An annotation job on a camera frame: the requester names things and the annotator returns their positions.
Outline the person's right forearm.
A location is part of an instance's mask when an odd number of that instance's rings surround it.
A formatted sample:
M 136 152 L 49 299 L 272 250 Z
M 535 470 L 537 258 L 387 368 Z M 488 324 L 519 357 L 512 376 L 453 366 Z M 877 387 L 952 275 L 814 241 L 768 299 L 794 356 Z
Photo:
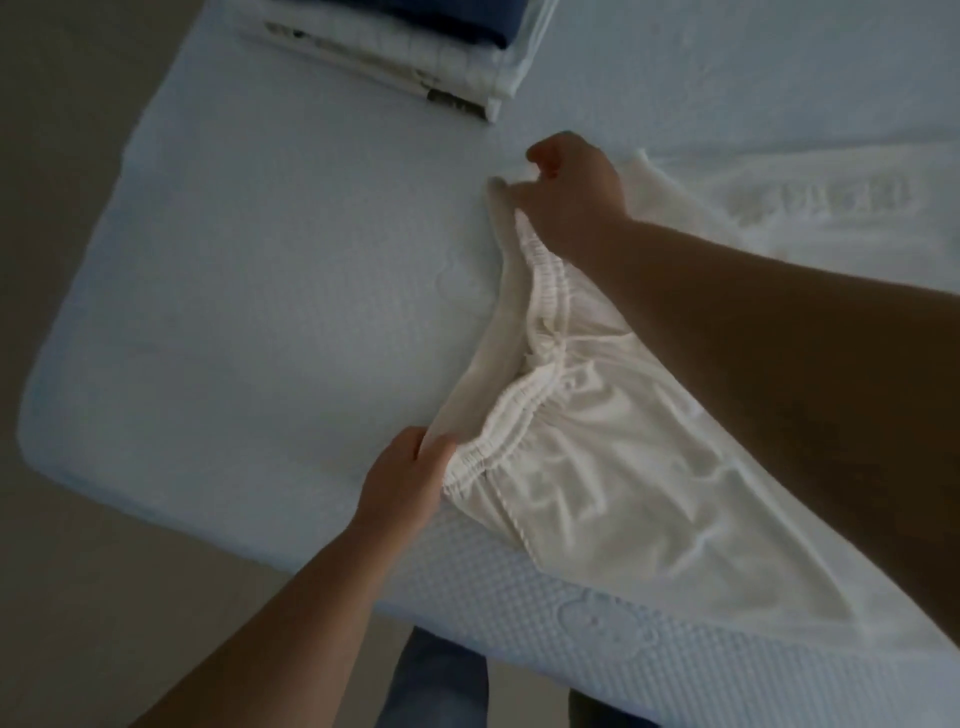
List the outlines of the person's right forearm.
M 708 413 L 960 647 L 960 296 L 620 214 L 568 256 Z

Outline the person's left hand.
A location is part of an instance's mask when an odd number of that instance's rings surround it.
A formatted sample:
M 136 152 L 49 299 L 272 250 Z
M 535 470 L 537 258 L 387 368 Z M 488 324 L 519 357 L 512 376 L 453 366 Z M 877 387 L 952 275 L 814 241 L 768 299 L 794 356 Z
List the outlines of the person's left hand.
M 446 474 L 421 472 L 426 429 L 406 427 L 378 455 L 363 483 L 351 527 L 408 542 L 439 508 Z

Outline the white folded cloth, dark print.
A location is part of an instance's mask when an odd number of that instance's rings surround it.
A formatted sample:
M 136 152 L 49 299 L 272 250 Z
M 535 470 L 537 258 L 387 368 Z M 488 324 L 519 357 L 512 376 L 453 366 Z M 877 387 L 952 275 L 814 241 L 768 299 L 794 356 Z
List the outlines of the white folded cloth, dark print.
M 498 120 L 502 106 L 502 101 L 498 98 L 482 98 L 474 91 L 463 91 L 454 84 L 437 79 L 410 64 L 405 65 L 371 51 L 352 48 L 270 20 L 254 22 L 252 28 L 251 32 L 255 36 L 288 51 L 342 68 L 380 85 L 479 118 L 489 124 Z

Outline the white trousers with elastic waistband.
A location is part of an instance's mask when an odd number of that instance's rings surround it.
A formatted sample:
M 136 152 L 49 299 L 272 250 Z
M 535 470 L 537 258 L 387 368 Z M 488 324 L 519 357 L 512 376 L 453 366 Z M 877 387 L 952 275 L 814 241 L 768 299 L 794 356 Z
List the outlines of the white trousers with elastic waistband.
M 619 166 L 631 216 L 746 248 L 663 156 Z M 696 625 L 802 647 L 918 657 L 953 645 L 894 583 L 798 502 L 697 402 L 491 178 L 499 297 L 426 441 L 460 444 L 443 490 L 549 577 Z M 823 269 L 960 294 L 920 281 Z

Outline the white cloth with embossed print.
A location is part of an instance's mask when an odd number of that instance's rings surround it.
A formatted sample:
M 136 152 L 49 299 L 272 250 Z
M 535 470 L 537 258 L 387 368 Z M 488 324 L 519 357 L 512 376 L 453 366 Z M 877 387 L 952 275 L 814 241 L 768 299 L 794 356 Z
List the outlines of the white cloth with embossed print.
M 921 282 L 960 268 L 960 141 L 702 153 L 663 166 L 764 256 Z

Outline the white folded garment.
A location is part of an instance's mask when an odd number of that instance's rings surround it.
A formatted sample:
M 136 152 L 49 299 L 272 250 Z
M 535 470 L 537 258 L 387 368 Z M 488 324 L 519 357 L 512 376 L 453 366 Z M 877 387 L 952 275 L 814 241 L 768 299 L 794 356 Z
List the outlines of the white folded garment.
M 462 91 L 506 102 L 516 97 L 559 0 L 529 0 L 510 46 L 474 45 L 342 0 L 222 0 L 241 33 L 270 20 L 383 59 L 410 65 Z

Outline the dark blue folded garment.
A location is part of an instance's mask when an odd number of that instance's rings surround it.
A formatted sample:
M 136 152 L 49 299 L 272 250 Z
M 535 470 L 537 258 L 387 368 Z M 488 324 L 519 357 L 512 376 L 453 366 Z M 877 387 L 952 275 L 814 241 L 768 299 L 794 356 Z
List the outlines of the dark blue folded garment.
M 529 0 L 342 0 L 473 45 L 508 48 Z

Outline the person's right hand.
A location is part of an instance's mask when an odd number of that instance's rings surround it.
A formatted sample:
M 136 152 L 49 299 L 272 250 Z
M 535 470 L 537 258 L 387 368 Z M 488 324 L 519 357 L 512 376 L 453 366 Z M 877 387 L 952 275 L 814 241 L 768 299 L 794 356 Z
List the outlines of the person's right hand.
M 536 177 L 508 189 L 512 205 L 543 244 L 572 262 L 580 262 L 598 235 L 628 217 L 618 171 L 606 153 L 593 146 L 594 160 L 581 175 L 550 181 Z

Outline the light blue textured mattress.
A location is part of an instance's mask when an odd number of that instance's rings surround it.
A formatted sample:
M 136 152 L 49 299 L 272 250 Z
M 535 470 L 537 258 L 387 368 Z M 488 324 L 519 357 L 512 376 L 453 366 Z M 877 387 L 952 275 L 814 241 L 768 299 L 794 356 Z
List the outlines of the light blue textured mattress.
M 502 271 L 487 182 L 561 129 L 651 160 L 960 141 L 960 0 L 558 0 L 492 124 L 208 0 L 28 377 L 25 459 L 296 570 L 468 370 Z

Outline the person's left forearm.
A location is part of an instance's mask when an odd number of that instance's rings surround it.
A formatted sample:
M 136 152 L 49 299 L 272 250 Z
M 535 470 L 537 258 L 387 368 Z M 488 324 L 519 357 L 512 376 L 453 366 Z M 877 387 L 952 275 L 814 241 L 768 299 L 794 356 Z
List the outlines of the person's left forearm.
M 129 728 L 332 728 L 378 595 L 426 523 L 355 517 Z

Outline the person's left leg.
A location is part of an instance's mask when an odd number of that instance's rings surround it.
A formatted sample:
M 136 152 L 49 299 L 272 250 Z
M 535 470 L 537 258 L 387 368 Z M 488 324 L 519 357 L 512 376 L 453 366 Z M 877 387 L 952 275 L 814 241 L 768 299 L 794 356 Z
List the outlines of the person's left leg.
M 415 627 L 374 728 L 487 728 L 488 660 Z

